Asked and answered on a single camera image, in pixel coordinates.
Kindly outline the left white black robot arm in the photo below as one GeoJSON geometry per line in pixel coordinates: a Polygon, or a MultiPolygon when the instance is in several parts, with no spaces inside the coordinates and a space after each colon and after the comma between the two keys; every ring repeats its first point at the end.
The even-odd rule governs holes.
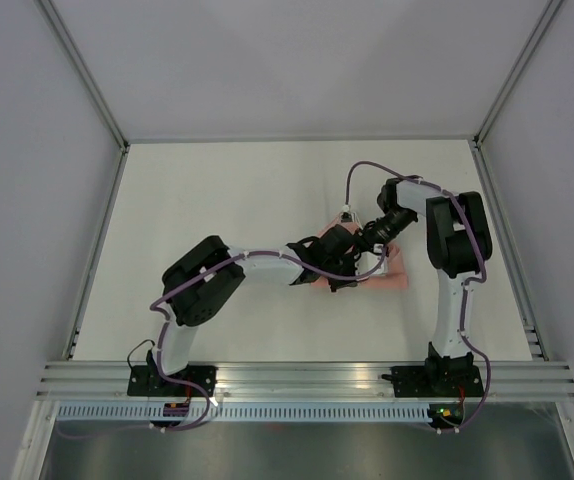
{"type": "Polygon", "coordinates": [[[163,293],[151,310],[164,317],[146,364],[130,369],[131,397],[172,397],[208,391],[212,374],[193,375],[189,356],[198,329],[238,288],[253,283],[299,286],[327,279],[335,291],[358,283],[358,261],[367,250],[359,236],[335,225],[279,249],[244,250],[211,235],[162,275],[163,293]]]}

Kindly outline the pink cloth napkin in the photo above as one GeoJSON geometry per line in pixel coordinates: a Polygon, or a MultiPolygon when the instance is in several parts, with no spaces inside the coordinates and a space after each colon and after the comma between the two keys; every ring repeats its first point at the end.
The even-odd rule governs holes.
{"type": "MultiPolygon", "coordinates": [[[[363,227],[360,221],[359,225],[352,223],[340,223],[338,215],[318,233],[318,237],[322,237],[324,233],[330,230],[333,226],[340,224],[351,233],[355,233],[359,228],[363,227]]],[[[382,279],[363,279],[358,281],[356,287],[364,287],[365,289],[391,289],[391,290],[404,290],[408,287],[408,275],[406,272],[403,253],[395,241],[391,241],[387,245],[388,250],[388,274],[382,279]]]]}

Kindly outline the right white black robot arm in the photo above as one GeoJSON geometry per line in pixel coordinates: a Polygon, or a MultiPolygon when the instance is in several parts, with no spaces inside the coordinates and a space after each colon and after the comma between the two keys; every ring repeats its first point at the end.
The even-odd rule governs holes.
{"type": "Polygon", "coordinates": [[[365,225],[361,249],[394,240],[420,217],[425,219],[426,250],[438,275],[437,322],[420,366],[393,366],[383,378],[397,398],[481,398],[488,382],[475,365],[479,353],[469,339],[475,287],[487,279],[493,253],[482,196],[447,192],[419,178],[391,178],[377,204],[383,215],[365,225]]]}

